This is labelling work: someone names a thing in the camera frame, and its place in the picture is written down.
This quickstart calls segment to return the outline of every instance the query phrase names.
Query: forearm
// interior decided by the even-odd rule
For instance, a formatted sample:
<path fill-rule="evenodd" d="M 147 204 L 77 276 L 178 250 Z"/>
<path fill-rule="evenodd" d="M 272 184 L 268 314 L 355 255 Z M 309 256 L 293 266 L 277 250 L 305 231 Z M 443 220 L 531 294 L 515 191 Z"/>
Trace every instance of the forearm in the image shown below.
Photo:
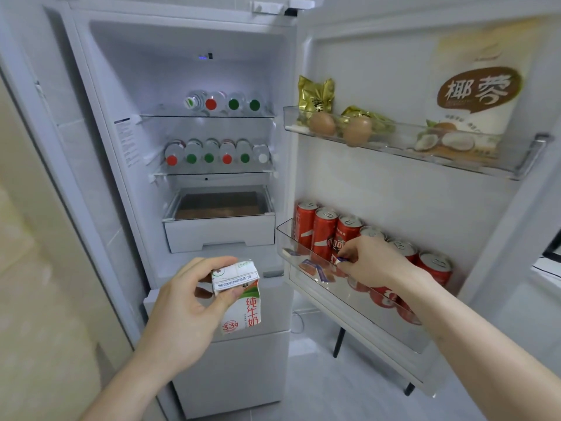
<path fill-rule="evenodd" d="M 488 420 L 559 418 L 557 376 L 424 272 L 415 276 L 397 291 Z"/>
<path fill-rule="evenodd" d="M 158 373 L 136 355 L 113 377 L 84 412 L 81 421 L 138 421 L 163 387 Z"/>

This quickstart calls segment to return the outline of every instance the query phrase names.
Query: glass shelf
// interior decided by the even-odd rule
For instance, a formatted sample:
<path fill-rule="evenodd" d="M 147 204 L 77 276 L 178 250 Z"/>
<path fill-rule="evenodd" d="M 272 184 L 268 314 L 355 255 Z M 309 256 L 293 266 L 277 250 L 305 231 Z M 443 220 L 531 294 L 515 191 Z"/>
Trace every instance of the glass shelf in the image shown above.
<path fill-rule="evenodd" d="M 196 163 L 189 164 L 181 162 L 171 166 L 163 162 L 158 170 L 152 174 L 154 177 L 163 176 L 187 176 L 187 175 L 212 175 L 212 174 L 229 174 L 229 173 L 272 173 L 273 163 L 269 160 L 265 164 L 258 162 L 249 162 L 247 164 L 232 163 L 230 165 L 222 162 Z"/>
<path fill-rule="evenodd" d="M 306 136 L 318 137 L 329 141 L 347 144 L 343 138 L 343 131 L 346 127 L 347 117 L 331 114 L 335 126 L 335 132 L 331 136 L 315 133 L 307 126 L 310 112 L 303 112 L 298 106 L 284 107 L 284 129 Z M 372 149 L 392 155 L 405 156 L 419 161 L 431 162 L 434 164 L 445 165 L 447 167 L 469 170 L 489 176 L 504 177 L 510 180 L 520 180 L 526 176 L 532 168 L 537 158 L 543 152 L 548 142 L 552 140 L 549 134 L 536 134 L 531 141 L 509 142 L 505 137 L 499 141 L 496 158 L 487 158 L 474 155 L 466 151 L 452 150 L 446 148 L 447 156 L 430 154 L 429 151 L 415 150 L 418 136 L 424 134 L 435 135 L 433 146 L 440 144 L 440 141 L 447 132 L 441 128 L 428 128 L 427 126 L 412 125 L 397 122 L 386 122 L 372 119 L 372 133 L 363 142 L 353 144 L 353 146 Z M 489 137 L 491 139 L 500 136 L 489 136 L 486 134 L 461 132 L 462 137 L 468 141 L 473 138 Z"/>
<path fill-rule="evenodd" d="M 277 253 L 304 273 L 310 286 L 325 298 L 350 306 L 356 317 L 366 318 L 417 353 L 428 345 L 429 335 L 407 305 L 357 282 L 292 239 L 292 219 L 277 227 L 275 240 Z"/>
<path fill-rule="evenodd" d="M 243 112 L 241 115 L 228 115 L 226 112 L 209 114 L 206 111 L 193 112 L 183 105 L 166 105 L 160 103 L 158 106 L 140 114 L 143 118 L 274 118 L 270 111 L 261 114 Z"/>

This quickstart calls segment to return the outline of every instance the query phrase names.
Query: coca-cola can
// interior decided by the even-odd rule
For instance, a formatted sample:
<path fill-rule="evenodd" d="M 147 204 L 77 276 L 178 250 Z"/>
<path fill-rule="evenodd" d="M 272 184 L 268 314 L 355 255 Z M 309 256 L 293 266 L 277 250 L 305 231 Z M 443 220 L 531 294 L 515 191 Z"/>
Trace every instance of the coca-cola can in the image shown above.
<path fill-rule="evenodd" d="M 312 201 L 302 201 L 296 205 L 294 239 L 308 249 L 312 247 L 315 212 L 318 208 L 319 205 Z"/>
<path fill-rule="evenodd" d="M 382 229 L 376 226 L 363 226 L 360 229 L 360 234 L 371 237 L 382 236 L 385 241 L 388 240 L 388 235 L 382 232 Z"/>
<path fill-rule="evenodd" d="M 417 250 L 417 247 L 414 246 L 412 243 L 399 238 L 390 239 L 388 243 L 392 244 L 396 248 L 396 250 L 399 251 L 401 255 L 403 255 L 407 260 L 409 260 L 413 264 L 417 262 L 417 256 L 419 251 Z"/>
<path fill-rule="evenodd" d="M 401 318 L 406 322 L 409 322 L 413 325 L 422 325 L 419 318 L 417 318 L 417 315 L 411 311 L 409 305 L 402 299 L 397 299 L 396 310 L 397 314 L 401 316 Z"/>
<path fill-rule="evenodd" d="M 352 278 L 352 277 L 347 277 L 347 283 L 349 284 L 349 287 L 353 288 L 355 291 L 359 291 L 359 292 L 369 292 L 370 288 L 368 288 L 368 286 L 364 285 L 363 283 L 358 282 L 356 279 Z"/>
<path fill-rule="evenodd" d="M 311 250 L 324 260 L 329 260 L 331 256 L 331 246 L 337 220 L 338 215 L 333 208 L 322 207 L 315 212 Z"/>
<path fill-rule="evenodd" d="M 434 251 L 423 251 L 419 255 L 417 266 L 429 272 L 442 286 L 446 286 L 452 276 L 453 266 L 450 259 Z"/>
<path fill-rule="evenodd" d="M 376 287 L 369 290 L 370 299 L 380 307 L 390 309 L 396 305 L 397 294 L 388 287 Z"/>
<path fill-rule="evenodd" d="M 361 219 L 355 215 L 341 215 L 335 228 L 333 237 L 333 251 L 331 252 L 331 263 L 337 264 L 337 253 L 346 242 L 356 238 L 360 234 L 360 228 L 364 226 Z"/>

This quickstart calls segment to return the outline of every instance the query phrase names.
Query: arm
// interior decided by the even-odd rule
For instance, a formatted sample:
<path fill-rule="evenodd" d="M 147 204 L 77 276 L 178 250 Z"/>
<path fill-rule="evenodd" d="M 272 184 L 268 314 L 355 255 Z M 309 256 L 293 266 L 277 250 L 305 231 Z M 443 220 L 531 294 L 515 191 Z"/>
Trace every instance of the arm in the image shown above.
<path fill-rule="evenodd" d="M 490 421 L 553 421 L 561 380 L 382 239 L 359 237 L 340 256 L 344 272 L 387 286 L 409 304 L 467 392 Z"/>
<path fill-rule="evenodd" d="M 158 390 L 202 356 L 226 310 L 242 288 L 221 292 L 204 308 L 195 299 L 197 283 L 211 270 L 228 266 L 235 257 L 190 261 L 166 283 L 136 352 L 97 396 L 81 421 L 137 421 Z"/>

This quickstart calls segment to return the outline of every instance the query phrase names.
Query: plastic bottle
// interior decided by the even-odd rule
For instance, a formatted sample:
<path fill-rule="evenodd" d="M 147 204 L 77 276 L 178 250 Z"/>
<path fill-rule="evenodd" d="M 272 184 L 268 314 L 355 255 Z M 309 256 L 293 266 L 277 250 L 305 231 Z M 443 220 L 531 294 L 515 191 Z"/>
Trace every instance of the plastic bottle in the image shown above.
<path fill-rule="evenodd" d="M 185 148 L 185 160 L 189 164 L 196 164 L 202 157 L 202 143 L 198 139 L 191 139 Z"/>
<path fill-rule="evenodd" d="M 242 164 L 247 164 L 251 161 L 251 154 L 253 153 L 253 145 L 246 139 L 240 139 L 236 143 L 236 158 Z"/>
<path fill-rule="evenodd" d="M 207 94 L 205 108 L 211 114 L 218 114 L 226 109 L 226 93 L 213 91 Z"/>
<path fill-rule="evenodd" d="M 265 112 L 265 100 L 259 93 L 251 93 L 245 101 L 246 110 L 251 115 L 263 115 Z"/>
<path fill-rule="evenodd" d="M 224 139 L 220 145 L 220 159 L 225 164 L 231 164 L 236 156 L 236 144 L 231 139 Z"/>
<path fill-rule="evenodd" d="M 177 165 L 179 160 L 183 159 L 185 151 L 185 142 L 183 140 L 172 140 L 164 149 L 165 162 L 173 167 Z"/>
<path fill-rule="evenodd" d="M 259 163 L 266 164 L 270 158 L 269 147 L 267 145 L 255 145 L 253 147 L 253 155 Z"/>
<path fill-rule="evenodd" d="M 245 96 L 240 91 L 235 91 L 228 94 L 228 103 L 226 104 L 226 112 L 229 115 L 241 115 L 243 107 L 245 106 Z"/>
<path fill-rule="evenodd" d="M 193 112 L 202 111 L 203 109 L 205 109 L 204 103 L 206 99 L 207 99 L 206 91 L 194 90 L 187 95 L 187 97 L 183 101 L 183 104 L 190 111 Z"/>
<path fill-rule="evenodd" d="M 202 158 L 206 163 L 213 163 L 218 157 L 219 144 L 216 139 L 207 139 L 205 145 L 202 148 Z"/>

